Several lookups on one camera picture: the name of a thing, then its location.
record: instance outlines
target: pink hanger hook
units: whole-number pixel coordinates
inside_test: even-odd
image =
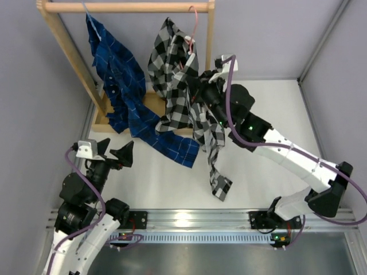
[[[193,31],[193,34],[191,35],[191,39],[190,39],[190,43],[189,43],[190,52],[192,53],[193,52],[193,38],[194,38],[194,35],[195,35],[195,32],[196,32],[196,27],[199,23],[199,17],[197,15],[196,8],[194,6],[191,6],[191,7],[189,7],[189,11],[191,9],[194,9],[194,11],[195,11],[195,27],[194,27],[194,31]]]

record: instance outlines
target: gray floor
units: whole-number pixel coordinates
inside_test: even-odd
[[[104,248],[88,275],[356,275],[343,234],[303,234],[288,251],[248,245],[145,244]]]

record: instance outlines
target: blue plaid shirt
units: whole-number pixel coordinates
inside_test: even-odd
[[[143,105],[146,93],[143,71],[128,49],[101,23],[90,19],[87,16],[93,66],[104,81],[104,91],[114,108],[114,113],[107,115],[112,128],[117,133],[130,128],[132,137],[141,138],[168,158],[191,168],[198,154],[198,143],[173,132],[156,134],[159,116]]]

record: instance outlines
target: black and white checkered shirt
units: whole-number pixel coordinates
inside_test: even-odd
[[[193,51],[190,53],[189,41],[190,37],[180,31],[170,18],[165,20],[155,40],[148,73],[155,92],[166,100],[166,114],[155,130],[167,132],[193,128],[193,138],[208,155],[212,194],[223,201],[232,182],[219,174],[214,164],[225,144],[224,129],[205,106],[190,104],[187,80],[198,78],[199,64],[195,42],[192,41]]]

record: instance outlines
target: wooden base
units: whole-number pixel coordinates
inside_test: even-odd
[[[108,99],[106,93],[103,93],[102,96],[103,104],[107,107],[107,113],[113,113],[114,109],[111,106],[111,102]],[[165,101],[162,100],[157,94],[152,91],[148,90],[144,99],[143,103],[146,107],[151,109],[154,113],[156,113],[159,117],[165,114]],[[97,109],[94,113],[93,123],[92,123],[92,130],[94,132],[103,132],[103,133],[115,133],[115,130],[108,123],[108,118],[105,117],[100,111]],[[192,136],[193,130],[190,128],[185,129],[178,129],[174,131],[177,135],[189,135]],[[130,133],[129,129],[126,129],[123,133]]]

